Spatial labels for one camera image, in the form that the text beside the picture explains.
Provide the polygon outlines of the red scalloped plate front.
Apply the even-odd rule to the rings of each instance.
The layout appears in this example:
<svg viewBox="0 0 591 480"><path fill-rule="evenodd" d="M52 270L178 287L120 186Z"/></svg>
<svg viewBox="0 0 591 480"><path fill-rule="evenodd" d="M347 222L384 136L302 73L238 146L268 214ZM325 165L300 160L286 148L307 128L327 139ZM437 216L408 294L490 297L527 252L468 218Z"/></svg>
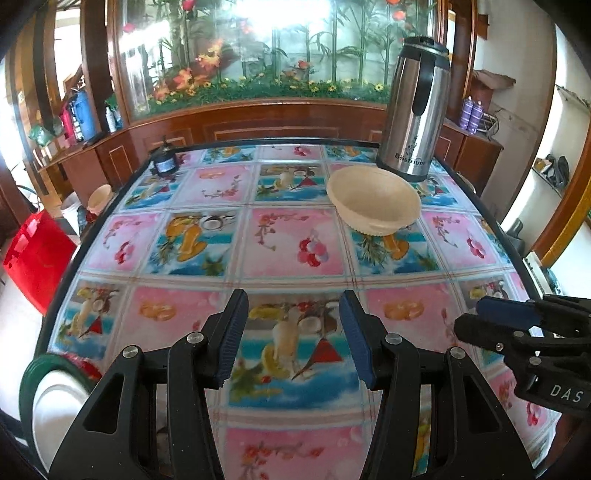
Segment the red scalloped plate front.
<svg viewBox="0 0 591 480"><path fill-rule="evenodd" d="M89 359L71 352L63 353L62 356L76 366L91 381L98 382L102 378L100 370Z"/></svg>

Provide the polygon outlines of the stacked bowls on stool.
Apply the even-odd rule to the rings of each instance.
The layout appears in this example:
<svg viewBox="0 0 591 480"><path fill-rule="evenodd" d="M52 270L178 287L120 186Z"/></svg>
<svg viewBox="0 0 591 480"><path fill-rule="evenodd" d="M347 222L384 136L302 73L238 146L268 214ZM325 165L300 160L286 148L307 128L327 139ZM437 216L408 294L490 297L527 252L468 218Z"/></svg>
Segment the stacked bowls on stool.
<svg viewBox="0 0 591 480"><path fill-rule="evenodd" d="M106 208L112 197L113 190L109 184L103 184L95 189L88 199L85 219L93 222Z"/></svg>

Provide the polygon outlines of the cream plastic bowl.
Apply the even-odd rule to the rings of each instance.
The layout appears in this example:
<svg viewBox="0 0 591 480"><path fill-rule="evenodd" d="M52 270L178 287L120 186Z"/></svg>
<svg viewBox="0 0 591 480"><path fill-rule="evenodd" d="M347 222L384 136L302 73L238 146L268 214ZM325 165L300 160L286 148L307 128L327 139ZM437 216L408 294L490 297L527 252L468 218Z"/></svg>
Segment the cream plastic bowl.
<svg viewBox="0 0 591 480"><path fill-rule="evenodd" d="M421 216L422 202L414 187L375 166L336 170L329 177L327 194L346 225L370 236L394 234Z"/></svg>

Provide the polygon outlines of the pink thermos flask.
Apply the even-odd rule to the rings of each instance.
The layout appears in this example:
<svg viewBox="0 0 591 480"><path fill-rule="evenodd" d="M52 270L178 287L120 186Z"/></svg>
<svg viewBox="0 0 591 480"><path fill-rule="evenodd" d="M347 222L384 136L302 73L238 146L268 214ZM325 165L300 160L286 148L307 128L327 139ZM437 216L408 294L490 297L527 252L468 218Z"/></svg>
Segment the pink thermos flask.
<svg viewBox="0 0 591 480"><path fill-rule="evenodd" d="M64 137L70 146L77 143L73 120L67 106L60 112L60 120L63 125Z"/></svg>

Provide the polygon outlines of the purple spray cans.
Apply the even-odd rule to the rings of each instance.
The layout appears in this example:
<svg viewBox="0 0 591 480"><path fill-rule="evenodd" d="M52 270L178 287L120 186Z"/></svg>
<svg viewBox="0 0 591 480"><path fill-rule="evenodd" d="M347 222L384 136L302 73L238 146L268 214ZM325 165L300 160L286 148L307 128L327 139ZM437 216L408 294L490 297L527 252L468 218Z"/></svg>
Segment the purple spray cans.
<svg viewBox="0 0 591 480"><path fill-rule="evenodd" d="M462 111L459 119L459 127L471 135L477 133L484 112L480 101L475 101L468 96L463 101Z"/></svg>

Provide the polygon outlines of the floral fruit tablecloth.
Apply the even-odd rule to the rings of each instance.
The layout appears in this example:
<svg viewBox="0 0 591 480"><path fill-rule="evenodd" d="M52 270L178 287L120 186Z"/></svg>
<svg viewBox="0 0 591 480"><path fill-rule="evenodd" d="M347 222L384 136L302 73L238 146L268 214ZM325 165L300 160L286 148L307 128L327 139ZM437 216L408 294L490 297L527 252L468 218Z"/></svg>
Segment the floral fruit tablecloth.
<svg viewBox="0 0 591 480"><path fill-rule="evenodd" d="M185 151L167 178L133 176L84 243L45 350L107 369L128 345L168 347L235 289L249 320L231 376L208 391L228 479L355 479L381 396L356 375L339 320L352 289L387 330L427 350L458 345L455 319L529 290L492 226L434 164L421 217L387 237L342 222L329 178L368 147L311 144Z"/></svg>

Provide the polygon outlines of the blue thermos flask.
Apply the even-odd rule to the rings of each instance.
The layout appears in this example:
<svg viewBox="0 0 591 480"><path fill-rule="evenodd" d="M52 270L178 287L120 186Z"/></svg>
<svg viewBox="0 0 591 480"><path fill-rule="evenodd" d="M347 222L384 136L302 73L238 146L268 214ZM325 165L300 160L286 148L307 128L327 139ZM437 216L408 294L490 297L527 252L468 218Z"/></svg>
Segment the blue thermos flask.
<svg viewBox="0 0 591 480"><path fill-rule="evenodd" d="M74 115L80 126L82 138L90 140L98 133L98 127L90 109L88 95L85 91L79 91L73 98Z"/></svg>

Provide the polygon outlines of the wooden sideboard cabinet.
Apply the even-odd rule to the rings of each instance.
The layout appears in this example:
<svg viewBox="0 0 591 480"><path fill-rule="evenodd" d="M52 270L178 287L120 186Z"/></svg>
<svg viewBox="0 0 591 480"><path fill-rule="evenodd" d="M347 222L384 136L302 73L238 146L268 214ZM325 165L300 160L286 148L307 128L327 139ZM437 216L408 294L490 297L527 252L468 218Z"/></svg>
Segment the wooden sideboard cabinet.
<svg viewBox="0 0 591 480"><path fill-rule="evenodd" d="M378 143L386 109L338 99L270 99L189 108L138 121L90 147L63 151L40 170L48 192L87 200L98 186L123 185L162 142L177 147L260 138L327 138Z"/></svg>

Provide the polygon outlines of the large white bowl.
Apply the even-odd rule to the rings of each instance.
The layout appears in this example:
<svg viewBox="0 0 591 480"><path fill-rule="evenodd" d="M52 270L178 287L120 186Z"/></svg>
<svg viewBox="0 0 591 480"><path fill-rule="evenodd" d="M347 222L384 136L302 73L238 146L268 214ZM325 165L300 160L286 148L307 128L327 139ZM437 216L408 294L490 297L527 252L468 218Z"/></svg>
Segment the large white bowl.
<svg viewBox="0 0 591 480"><path fill-rule="evenodd" d="M90 390L68 372L52 370L40 381L32 407L32 437L43 469L48 472L71 424Z"/></svg>

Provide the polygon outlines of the stainless steel thermos jug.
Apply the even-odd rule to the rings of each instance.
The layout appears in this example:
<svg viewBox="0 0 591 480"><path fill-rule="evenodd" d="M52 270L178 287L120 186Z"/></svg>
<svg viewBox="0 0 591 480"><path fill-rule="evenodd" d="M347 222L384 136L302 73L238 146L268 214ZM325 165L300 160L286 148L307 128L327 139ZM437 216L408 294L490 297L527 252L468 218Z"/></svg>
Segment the stainless steel thermos jug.
<svg viewBox="0 0 591 480"><path fill-rule="evenodd" d="M428 36L405 39L398 58L377 155L379 167L409 182L429 174L447 111L449 51Z"/></svg>

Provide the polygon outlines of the red shopping bag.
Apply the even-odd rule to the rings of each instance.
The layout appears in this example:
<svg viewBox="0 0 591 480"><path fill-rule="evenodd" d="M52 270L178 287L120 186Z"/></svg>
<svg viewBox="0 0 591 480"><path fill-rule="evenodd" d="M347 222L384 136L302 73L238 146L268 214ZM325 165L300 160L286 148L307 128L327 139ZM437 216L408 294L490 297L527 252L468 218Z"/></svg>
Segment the red shopping bag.
<svg viewBox="0 0 591 480"><path fill-rule="evenodd" d="M45 315L76 244L45 211L31 214L13 237L3 260L9 278Z"/></svg>

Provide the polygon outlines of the dark green plastic basin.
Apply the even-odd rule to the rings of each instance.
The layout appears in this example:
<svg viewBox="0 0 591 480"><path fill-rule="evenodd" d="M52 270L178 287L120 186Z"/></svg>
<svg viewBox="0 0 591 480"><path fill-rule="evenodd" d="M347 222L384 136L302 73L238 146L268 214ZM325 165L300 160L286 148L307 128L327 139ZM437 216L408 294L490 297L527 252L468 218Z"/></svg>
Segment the dark green plastic basin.
<svg viewBox="0 0 591 480"><path fill-rule="evenodd" d="M82 385L86 392L91 392L98 382L91 381L62 354L44 353L34 358L26 367L19 389L19 414L24 439L31 450L34 448L32 419L33 404L37 388L43 378L52 371L65 372Z"/></svg>

